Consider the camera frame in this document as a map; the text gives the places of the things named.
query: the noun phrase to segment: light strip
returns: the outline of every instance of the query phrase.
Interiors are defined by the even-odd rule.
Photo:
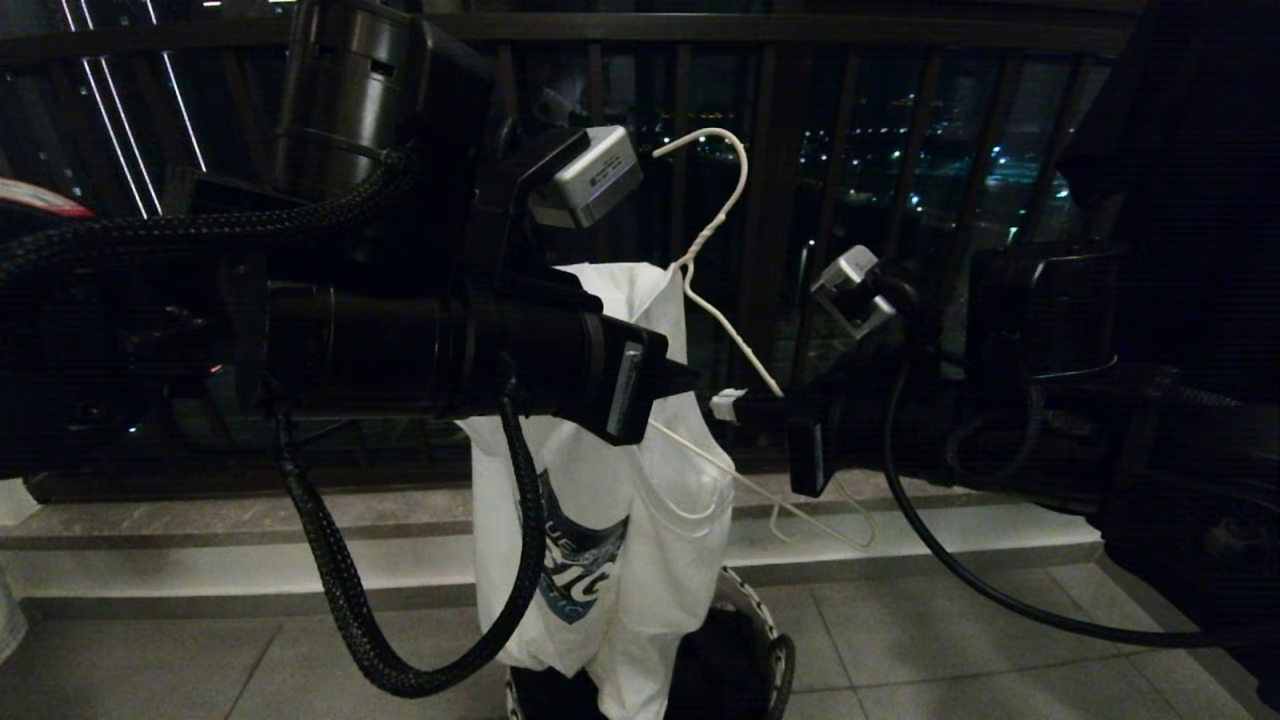
[[[151,6],[151,0],[146,0],[146,5],[147,14],[151,15],[151,24],[160,24],[156,20],[156,12]],[[191,128],[191,117],[187,115],[187,102],[182,99],[182,88],[178,87],[178,76],[173,72],[173,60],[169,59],[169,51],[163,51],[160,58],[164,59],[164,69],[169,74],[169,87],[173,87],[173,94],[178,99],[178,110],[182,111],[182,124],[187,126],[187,137],[191,138],[191,149],[196,151],[196,163],[200,163],[200,172],[207,173],[209,168],[205,167],[205,154],[200,151],[200,142],[196,141],[196,131]]]
[[[76,32],[76,20],[72,19],[72,9],[67,5],[67,0],[61,0],[63,13],[67,14],[67,24]],[[88,60],[81,59],[81,65],[84,67],[84,77],[88,78],[88,86],[93,91],[93,99],[97,100],[97,110],[102,114],[102,124],[106,127],[106,135],[111,138],[111,146],[115,147],[115,158],[120,161],[120,169],[124,170],[124,179],[129,183],[129,190],[133,191],[133,200],[138,204],[138,210],[142,217],[147,215],[147,206],[142,204],[142,196],[138,195],[138,186],[133,182],[133,173],[129,172],[129,164],[124,161],[124,152],[120,150],[120,141],[115,137],[115,128],[111,127],[111,120],[106,117],[106,105],[102,102],[102,94],[97,90],[97,82],[93,79],[93,73],[88,68]]]
[[[93,17],[88,14],[88,3],[86,0],[81,0],[81,9],[84,10],[84,22],[88,23],[88,29],[95,29]],[[120,122],[124,124],[124,135],[129,138],[133,156],[137,158],[138,169],[142,170],[142,182],[147,184],[151,201],[156,205],[156,214],[163,215],[164,210],[160,208],[160,197],[156,195],[155,184],[151,183],[151,173],[147,172],[147,164],[142,160],[142,151],[138,150],[138,141],[133,137],[133,128],[129,126],[129,115],[124,111],[124,104],[120,102],[120,94],[115,90],[115,78],[111,77],[111,68],[106,64],[106,58],[99,58],[97,61],[102,65],[102,74],[106,76],[106,86],[110,88],[111,99],[115,101],[115,110],[120,114]]]

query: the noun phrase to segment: floor tile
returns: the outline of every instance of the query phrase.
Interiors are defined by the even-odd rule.
[[[1048,573],[1080,605],[1094,623],[1132,630],[1160,632],[1161,628],[1137,602],[1097,565],[1064,565]]]
[[[867,720],[854,691],[826,691],[791,696],[787,720]]]
[[[1082,615],[1042,570],[986,579],[1038,607]],[[817,585],[814,596],[856,689],[1117,653],[1111,643],[1019,618],[948,575]]]
[[[778,632],[796,643],[795,692],[847,688],[849,676],[840,665],[836,646],[818,614],[808,585],[758,588]]]
[[[1178,720],[1126,659],[858,691],[870,720]]]
[[[381,612],[383,632],[406,661],[440,667],[480,637],[474,609]],[[429,698],[401,700],[375,688],[347,653],[330,618],[289,620],[236,705],[232,720],[480,720],[506,711],[506,670],[497,664]]]
[[[1192,656],[1180,650],[1133,655],[1129,661],[1185,720],[1251,717]]]
[[[52,620],[0,665],[0,719],[218,719],[276,620]]]

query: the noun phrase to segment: printed logo on bag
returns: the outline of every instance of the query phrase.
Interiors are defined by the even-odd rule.
[[[595,606],[617,564],[627,536],[627,519],[595,530],[564,514],[547,470],[538,475],[547,511],[547,556],[538,591],[557,618],[572,625]]]

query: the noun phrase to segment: white wire hanger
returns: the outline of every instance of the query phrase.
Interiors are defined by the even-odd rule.
[[[663,155],[666,155],[666,154],[668,154],[668,152],[671,152],[673,150],[678,150],[678,149],[681,149],[681,147],[684,147],[684,146],[686,146],[686,145],[689,145],[689,143],[691,143],[694,141],[698,141],[699,138],[705,137],[705,136],[723,137],[724,140],[728,141],[730,145],[733,146],[733,150],[737,152],[737,160],[739,160],[737,187],[733,188],[733,192],[728,196],[728,200],[724,202],[724,206],[721,209],[721,211],[717,213],[714,218],[712,218],[712,222],[708,223],[705,228],[703,228],[703,232],[698,233],[698,237],[694,238],[694,242],[689,246],[689,250],[678,260],[676,260],[675,263],[672,263],[668,269],[675,270],[677,273],[680,272],[681,268],[685,269],[685,281],[684,281],[685,296],[689,297],[689,300],[694,301],[694,304],[698,305],[699,307],[701,307],[703,310],[707,310],[707,313],[709,313],[710,316],[714,318],[716,322],[719,323],[722,328],[724,328],[724,332],[728,333],[730,338],[733,340],[733,343],[737,345],[737,347],[742,351],[742,355],[745,355],[746,359],[748,359],[748,361],[751,364],[751,366],[755,368],[755,372],[764,380],[764,384],[768,386],[769,391],[776,397],[782,397],[783,396],[782,395],[782,388],[778,387],[778,383],[777,383],[777,380],[773,379],[773,375],[769,374],[769,372],[768,372],[768,369],[765,369],[764,364],[760,363],[759,357],[755,356],[755,352],[751,351],[751,347],[746,345],[746,341],[742,340],[742,336],[740,336],[737,333],[737,329],[733,328],[733,323],[730,323],[728,318],[726,318],[723,313],[721,313],[718,309],[716,309],[714,305],[712,305],[710,302],[708,302],[707,300],[704,300],[701,296],[699,296],[696,292],[694,292],[694,288],[692,288],[692,282],[694,282],[694,260],[698,258],[698,254],[701,251],[703,246],[707,245],[707,241],[710,240],[710,237],[716,232],[716,229],[719,228],[724,223],[724,219],[728,217],[730,210],[733,209],[733,205],[737,204],[737,200],[742,196],[742,190],[746,188],[746,176],[748,176],[746,147],[742,146],[742,141],[740,141],[737,138],[737,136],[735,136],[732,132],[730,132],[727,129],[723,129],[723,128],[703,128],[703,129],[699,129],[699,131],[694,131],[694,132],[691,132],[691,133],[689,133],[689,135],[686,135],[684,137],[678,137],[678,138],[673,140],[672,142],[668,142],[667,145],[663,145],[662,147],[659,147],[659,149],[657,149],[657,150],[653,151],[653,156],[654,158],[662,158]],[[840,493],[845,497],[846,501],[849,501],[850,505],[854,506],[854,509],[867,521],[867,528],[869,530],[867,541],[863,541],[863,542],[855,541],[854,538],[846,536],[845,533],[841,533],[840,530],[836,530],[831,525],[827,525],[826,523],[818,520],[817,518],[813,518],[812,515],[809,515],[804,510],[800,510],[799,507],[796,507],[794,503],[787,502],[786,500],[783,500],[781,496],[773,495],[772,492],[769,492],[768,489],[765,489],[764,487],[762,487],[755,480],[751,480],[746,475],[742,475],[741,473],[733,470],[732,468],[728,468],[727,465],[724,465],[723,462],[721,462],[719,460],[717,460],[716,457],[713,457],[710,454],[708,454],[703,448],[698,447],[696,445],[689,442],[689,439],[686,439],[686,438],[681,437],[680,434],[677,434],[671,428],[667,428],[666,425],[663,425],[663,424],[660,424],[660,423],[658,423],[658,421],[655,421],[653,419],[649,420],[649,424],[652,427],[657,428],[658,430],[660,430],[662,433],[666,433],[672,439],[675,439],[680,445],[685,446],[690,451],[698,454],[699,456],[701,456],[704,460],[707,460],[712,465],[719,468],[724,473],[728,473],[733,478],[737,478],[737,480],[741,482],[742,484],[745,484],[746,487],[749,487],[753,491],[755,491],[755,492],[763,495],[764,497],[767,497],[773,503],[773,512],[769,516],[769,530],[774,536],[777,536],[778,539],[781,539],[782,542],[791,543],[791,542],[795,542],[797,539],[797,537],[799,537],[799,536],[790,536],[788,537],[788,536],[783,534],[782,530],[778,528],[778,524],[777,524],[778,523],[778,512],[780,512],[780,510],[786,509],[787,511],[792,512],[794,515],[799,516],[800,519],[803,519],[803,520],[808,521],[809,524],[814,525],[815,528],[818,528],[823,533],[826,533],[826,534],[836,538],[837,541],[840,541],[840,542],[842,542],[842,543],[845,543],[845,544],[847,544],[847,546],[850,546],[850,547],[852,547],[855,550],[864,551],[864,550],[870,548],[873,544],[876,544],[876,539],[879,536],[879,524],[876,521],[876,516],[870,511],[868,511],[867,507],[864,507],[860,502],[858,502],[858,500],[854,497],[854,493],[850,492],[849,488],[845,487],[845,483],[842,480],[840,480],[838,478],[835,482],[836,482],[836,486],[840,488]]]

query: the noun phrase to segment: marble ledge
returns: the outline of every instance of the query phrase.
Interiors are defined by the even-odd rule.
[[[835,483],[822,498],[790,492],[782,473],[753,475],[767,491],[812,514],[850,511]],[[868,510],[893,507],[879,473],[837,474]],[[920,507],[995,505],[1015,500],[906,479]],[[328,493],[325,503],[347,539],[456,536],[471,532],[471,491],[424,488]],[[764,518],[769,500],[739,482],[735,518]],[[26,520],[0,527],[0,551],[215,547],[305,542],[293,505],[284,496],[223,500],[46,505]]]

